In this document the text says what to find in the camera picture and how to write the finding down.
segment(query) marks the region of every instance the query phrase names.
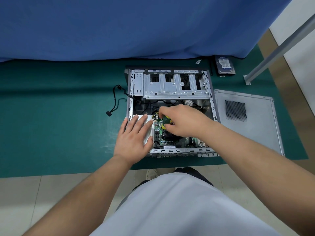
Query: blue cloth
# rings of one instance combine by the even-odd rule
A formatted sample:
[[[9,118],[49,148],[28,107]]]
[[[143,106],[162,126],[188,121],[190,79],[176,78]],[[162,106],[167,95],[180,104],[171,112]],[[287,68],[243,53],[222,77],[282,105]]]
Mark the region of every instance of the blue cloth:
[[[0,0],[0,59],[244,58],[291,0]]]

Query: label sticker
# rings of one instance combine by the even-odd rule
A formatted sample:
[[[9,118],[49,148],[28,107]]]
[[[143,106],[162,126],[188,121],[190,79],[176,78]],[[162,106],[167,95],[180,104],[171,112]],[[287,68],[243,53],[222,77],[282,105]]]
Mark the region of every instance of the label sticker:
[[[222,68],[228,68],[228,69],[231,68],[229,59],[218,59],[218,60],[219,60],[219,63],[222,65]]]
[[[176,148],[175,146],[163,146],[164,149]]]

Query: green mat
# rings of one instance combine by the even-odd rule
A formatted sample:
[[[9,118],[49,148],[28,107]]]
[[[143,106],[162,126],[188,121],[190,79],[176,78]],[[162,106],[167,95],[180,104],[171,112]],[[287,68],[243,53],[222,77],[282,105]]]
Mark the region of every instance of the green mat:
[[[212,77],[214,88],[271,96],[286,157],[307,159],[270,72],[247,86],[248,74],[263,60],[256,46],[246,59],[233,59],[236,75]],[[13,60],[0,63],[0,177],[93,172],[112,157],[126,116],[126,99],[111,117],[112,87],[126,86],[126,65],[196,67],[197,59],[120,59],[87,62]],[[203,60],[198,67],[208,68]],[[224,164],[220,157],[145,158],[132,169]]]

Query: left hand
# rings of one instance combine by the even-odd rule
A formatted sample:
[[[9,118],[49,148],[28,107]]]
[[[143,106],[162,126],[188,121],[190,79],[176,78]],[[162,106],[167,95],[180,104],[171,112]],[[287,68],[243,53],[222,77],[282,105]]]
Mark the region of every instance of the left hand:
[[[153,123],[153,121],[150,120],[142,127],[147,118],[148,115],[145,114],[138,120],[138,115],[135,115],[128,123],[126,130],[125,126],[128,119],[124,119],[118,132],[114,157],[123,158],[132,166],[134,163],[144,158],[151,150],[153,145],[152,137],[149,137],[147,143],[143,145],[144,137]]]

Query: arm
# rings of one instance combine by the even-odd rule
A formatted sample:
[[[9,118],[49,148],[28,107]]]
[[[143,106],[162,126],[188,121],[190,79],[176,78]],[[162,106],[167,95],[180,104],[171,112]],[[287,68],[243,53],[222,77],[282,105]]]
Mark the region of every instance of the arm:
[[[171,133],[196,137],[211,146],[262,203],[290,228],[301,235],[315,234],[313,174],[192,107],[161,107],[159,115],[172,119],[174,125],[165,125]]]
[[[24,236],[86,236],[104,220],[112,199],[130,167],[152,148],[152,138],[143,146],[143,139],[152,121],[138,115],[130,123],[124,119],[117,136],[114,156],[63,197]]]

